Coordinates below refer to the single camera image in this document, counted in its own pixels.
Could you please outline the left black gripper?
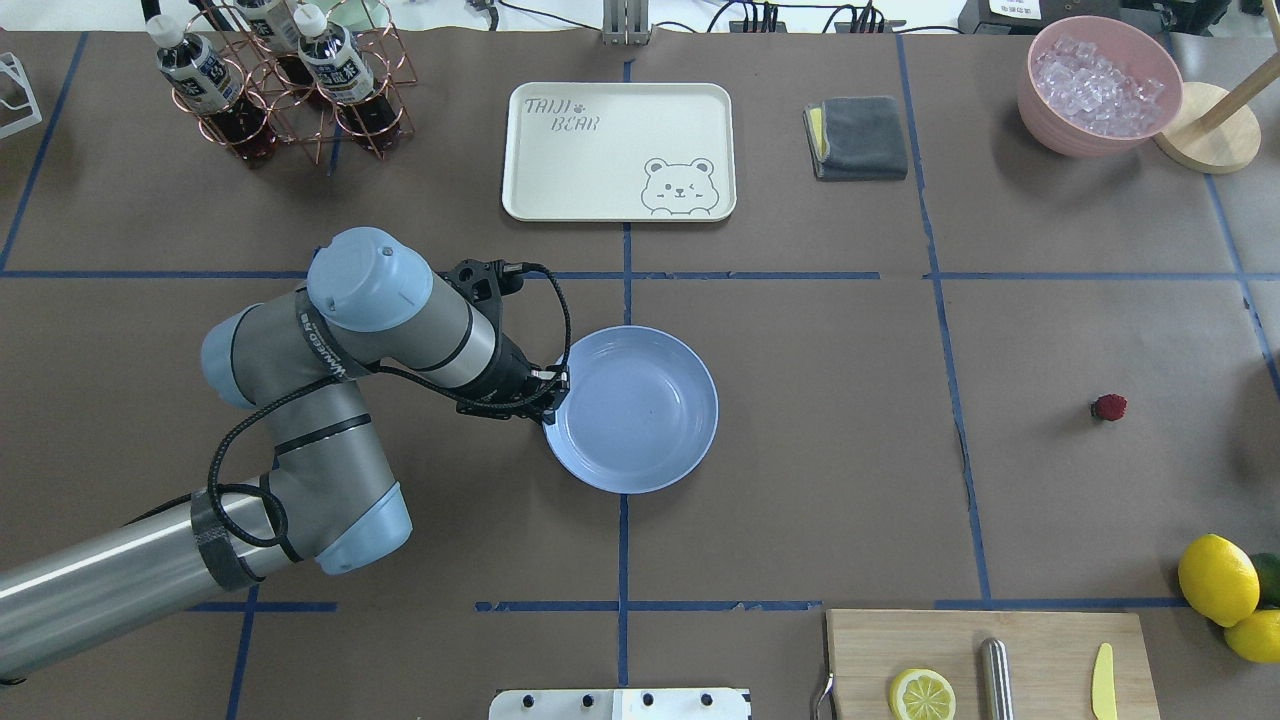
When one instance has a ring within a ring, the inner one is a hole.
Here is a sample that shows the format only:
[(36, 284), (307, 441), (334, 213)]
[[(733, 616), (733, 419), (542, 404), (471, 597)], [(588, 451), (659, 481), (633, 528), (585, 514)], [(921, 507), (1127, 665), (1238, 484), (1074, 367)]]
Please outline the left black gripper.
[(541, 274), (550, 282), (564, 325), (568, 325), (568, 304), (558, 278), (540, 263), (468, 259), (445, 274), (451, 286), (489, 322), (495, 338), (486, 368), (476, 379), (451, 392), (457, 413), (497, 420), (518, 416), (543, 425), (556, 424), (556, 413), (570, 392), (568, 359), (539, 366), (530, 363), (502, 331), (503, 297), (518, 292), (530, 274)]

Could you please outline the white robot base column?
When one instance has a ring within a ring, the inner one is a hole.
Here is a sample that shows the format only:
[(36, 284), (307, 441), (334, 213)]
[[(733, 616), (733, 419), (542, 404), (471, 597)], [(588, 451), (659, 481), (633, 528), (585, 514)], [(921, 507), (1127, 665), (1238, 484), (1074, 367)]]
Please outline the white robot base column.
[(751, 719), (750, 692), (728, 687), (512, 689), (489, 719)]

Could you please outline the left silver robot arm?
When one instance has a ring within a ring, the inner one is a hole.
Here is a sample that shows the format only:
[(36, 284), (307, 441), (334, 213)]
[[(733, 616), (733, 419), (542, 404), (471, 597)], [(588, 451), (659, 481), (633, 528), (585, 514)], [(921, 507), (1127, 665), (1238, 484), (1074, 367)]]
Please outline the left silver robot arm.
[(358, 383), (396, 375), (460, 414), (556, 420), (566, 359), (530, 363), (502, 302), (539, 263), (465, 260), (434, 272), (385, 231), (320, 247), (305, 282), (205, 337), (207, 383), (248, 411), (197, 489), (104, 536), (3, 575), (3, 684), (294, 562), (330, 575), (399, 548), (412, 521)]

